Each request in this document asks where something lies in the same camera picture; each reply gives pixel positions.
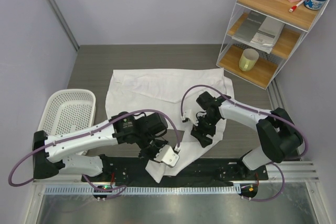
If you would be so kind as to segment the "white long sleeve shirt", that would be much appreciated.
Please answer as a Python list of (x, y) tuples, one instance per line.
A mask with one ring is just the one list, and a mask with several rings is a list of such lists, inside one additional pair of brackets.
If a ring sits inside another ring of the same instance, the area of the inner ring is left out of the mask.
[(234, 96), (233, 83), (224, 76), (224, 71), (220, 68), (114, 70), (106, 96), (108, 118), (122, 111), (154, 109), (168, 115), (176, 128), (183, 131), (180, 159), (174, 167), (153, 161), (147, 163), (145, 169), (157, 183), (164, 176), (176, 176), (223, 139), (225, 120), (216, 125), (213, 142), (205, 148), (190, 135), (192, 124), (181, 120), (181, 111), (201, 110), (196, 99), (204, 91), (214, 97), (220, 93)]

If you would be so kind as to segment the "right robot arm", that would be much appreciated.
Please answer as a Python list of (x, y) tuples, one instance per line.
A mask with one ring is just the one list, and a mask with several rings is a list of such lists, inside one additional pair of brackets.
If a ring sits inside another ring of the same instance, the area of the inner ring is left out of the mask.
[(303, 143), (302, 135), (294, 128), (291, 118), (282, 108), (259, 111), (223, 96), (213, 97), (207, 91), (196, 102), (205, 115), (196, 117), (198, 123), (193, 125), (191, 136), (203, 148), (213, 143), (212, 137), (220, 120), (233, 120), (257, 132), (260, 146), (237, 161), (236, 170), (242, 179), (252, 179), (258, 168), (270, 162), (281, 163)]

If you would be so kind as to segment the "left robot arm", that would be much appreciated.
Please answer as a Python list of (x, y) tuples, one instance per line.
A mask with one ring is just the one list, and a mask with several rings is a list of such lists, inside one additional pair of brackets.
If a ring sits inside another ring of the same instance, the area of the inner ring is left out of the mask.
[(162, 113), (149, 111), (121, 112), (84, 130), (49, 135), (37, 131), (33, 138), (33, 178), (46, 179), (59, 173), (85, 174), (105, 182), (112, 169), (102, 157), (88, 158), (79, 152), (96, 147), (123, 143), (136, 144), (140, 157), (154, 161), (167, 141), (159, 138), (167, 132), (168, 123)]

